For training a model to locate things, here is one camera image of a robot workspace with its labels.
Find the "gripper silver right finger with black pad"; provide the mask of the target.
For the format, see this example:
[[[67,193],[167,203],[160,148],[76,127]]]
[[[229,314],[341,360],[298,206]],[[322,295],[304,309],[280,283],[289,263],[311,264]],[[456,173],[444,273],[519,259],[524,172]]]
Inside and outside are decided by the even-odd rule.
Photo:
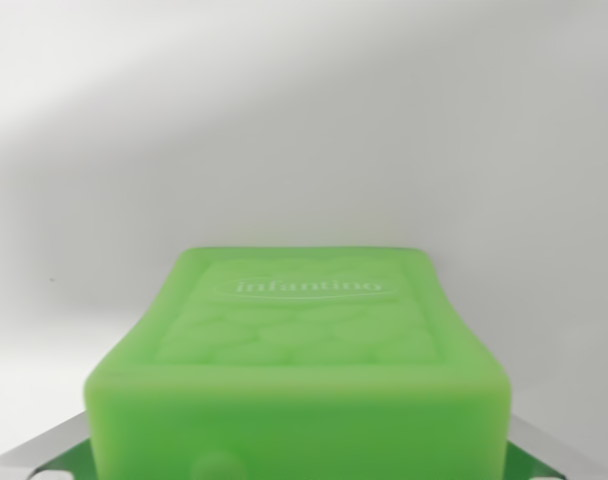
[[[513,417],[506,479],[608,479],[608,469],[527,421]]]

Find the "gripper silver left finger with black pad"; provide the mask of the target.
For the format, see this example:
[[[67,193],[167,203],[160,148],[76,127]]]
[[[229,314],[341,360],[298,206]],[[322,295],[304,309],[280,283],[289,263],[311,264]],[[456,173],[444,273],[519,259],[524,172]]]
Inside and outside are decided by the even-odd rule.
[[[97,479],[86,413],[1,454],[0,479]]]

